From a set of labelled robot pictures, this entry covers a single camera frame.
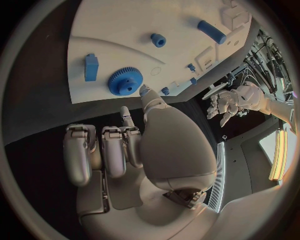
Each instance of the hole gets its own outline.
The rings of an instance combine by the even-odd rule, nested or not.
[[[207,64],[209,64],[212,60],[207,61],[204,65],[206,66]]]

